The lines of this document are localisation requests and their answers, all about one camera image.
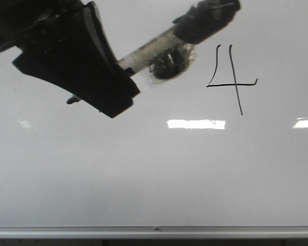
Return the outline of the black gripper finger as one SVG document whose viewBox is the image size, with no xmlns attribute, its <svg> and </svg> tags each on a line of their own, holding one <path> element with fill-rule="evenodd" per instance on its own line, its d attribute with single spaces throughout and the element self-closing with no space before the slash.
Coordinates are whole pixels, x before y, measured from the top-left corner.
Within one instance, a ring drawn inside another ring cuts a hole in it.
<svg viewBox="0 0 308 246">
<path fill-rule="evenodd" d="M 133 105 L 139 89 L 118 65 L 95 2 L 43 21 L 35 43 L 26 43 L 14 66 L 61 87 L 114 118 Z"/>
</svg>

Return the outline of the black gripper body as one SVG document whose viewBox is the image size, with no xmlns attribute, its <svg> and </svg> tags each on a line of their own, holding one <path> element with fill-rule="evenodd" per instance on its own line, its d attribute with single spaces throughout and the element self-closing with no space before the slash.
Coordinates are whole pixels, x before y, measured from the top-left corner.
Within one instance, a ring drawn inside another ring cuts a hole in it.
<svg viewBox="0 0 308 246">
<path fill-rule="evenodd" d="M 0 53 L 14 46 L 24 56 L 87 45 L 82 1 L 0 1 Z"/>
</svg>

